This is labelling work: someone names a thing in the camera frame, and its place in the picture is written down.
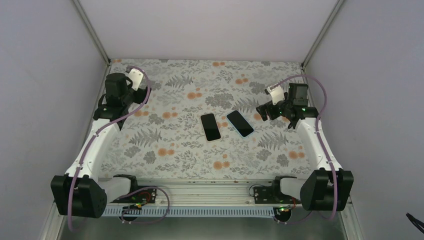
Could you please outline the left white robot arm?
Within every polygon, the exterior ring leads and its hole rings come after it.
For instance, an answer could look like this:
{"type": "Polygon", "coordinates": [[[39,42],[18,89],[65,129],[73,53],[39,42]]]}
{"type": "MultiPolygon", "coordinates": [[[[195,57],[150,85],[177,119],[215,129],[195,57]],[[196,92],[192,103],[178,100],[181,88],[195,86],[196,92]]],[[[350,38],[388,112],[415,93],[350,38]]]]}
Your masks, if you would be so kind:
{"type": "Polygon", "coordinates": [[[141,108],[149,99],[151,87],[146,73],[132,68],[105,78],[105,91],[94,111],[89,137],[64,175],[52,178],[50,187],[59,214],[99,218],[108,203],[119,199],[131,203],[139,197],[135,176],[118,174],[100,183],[101,166],[125,120],[134,114],[132,104],[141,108]]]}

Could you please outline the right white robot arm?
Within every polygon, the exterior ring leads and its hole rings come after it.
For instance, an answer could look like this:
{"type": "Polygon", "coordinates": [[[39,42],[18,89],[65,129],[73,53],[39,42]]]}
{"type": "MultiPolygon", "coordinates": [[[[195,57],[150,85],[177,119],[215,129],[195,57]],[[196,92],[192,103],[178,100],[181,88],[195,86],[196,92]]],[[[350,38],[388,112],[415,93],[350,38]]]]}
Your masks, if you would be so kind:
{"type": "Polygon", "coordinates": [[[289,197],[299,200],[307,211],[342,211],[354,183],[351,171],[344,170],[333,155],[324,135],[318,110],[309,106],[308,85],[289,83],[265,89],[271,100],[256,107],[263,121],[284,117],[300,137],[312,170],[308,178],[277,176],[271,198],[278,204],[289,197]]]}

